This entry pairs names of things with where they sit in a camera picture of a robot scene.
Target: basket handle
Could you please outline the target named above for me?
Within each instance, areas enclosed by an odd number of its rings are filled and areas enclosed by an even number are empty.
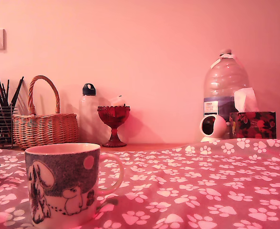
[[[29,88],[29,115],[36,115],[36,110],[35,110],[35,106],[34,106],[34,103],[33,103],[33,88],[34,88],[34,84],[37,80],[39,79],[43,79],[45,80],[46,82],[48,82],[48,84],[52,87],[54,93],[55,93],[55,97],[56,97],[56,109],[55,109],[55,114],[59,114],[59,111],[60,111],[60,105],[59,105],[59,94],[58,94],[58,91],[55,87],[55,85],[52,83],[52,81],[47,78],[46,76],[44,75],[37,75],[35,76],[31,83],[30,83],[30,88]]]

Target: wicker basket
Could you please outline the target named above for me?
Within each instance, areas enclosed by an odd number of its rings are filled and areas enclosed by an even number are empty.
[[[43,79],[52,87],[56,96],[55,114],[36,115],[33,104],[33,88],[38,79]],[[60,114],[58,91],[50,79],[43,75],[33,78],[29,88],[29,115],[13,117],[13,137],[21,148],[58,143],[78,142],[79,130],[76,114]]]

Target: mug handle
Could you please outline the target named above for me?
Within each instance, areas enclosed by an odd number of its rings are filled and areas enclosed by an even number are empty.
[[[121,160],[117,156],[112,155],[112,154],[100,155],[100,163],[105,161],[106,159],[114,160],[114,161],[117,162],[117,164],[120,167],[120,176],[118,178],[118,181],[114,185],[112,185],[111,187],[106,188],[106,189],[98,188],[97,189],[97,195],[98,196],[105,196],[105,195],[108,195],[110,193],[113,193],[115,190],[117,190],[120,187],[120,185],[123,181],[123,178],[124,178],[124,166],[123,166],[123,163],[121,162]]]

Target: bottle cap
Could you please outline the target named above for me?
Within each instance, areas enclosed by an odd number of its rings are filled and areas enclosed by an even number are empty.
[[[220,51],[219,56],[221,56],[223,54],[232,54],[232,50],[231,49],[223,49],[223,50]]]
[[[96,95],[96,89],[94,88],[93,84],[86,83],[83,86],[83,95]]]

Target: jug label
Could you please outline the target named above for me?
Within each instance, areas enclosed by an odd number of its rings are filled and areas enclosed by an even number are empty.
[[[204,115],[220,115],[229,122],[231,112],[238,112],[234,105],[234,96],[204,98]]]
[[[204,102],[205,115],[218,114],[218,101]]]

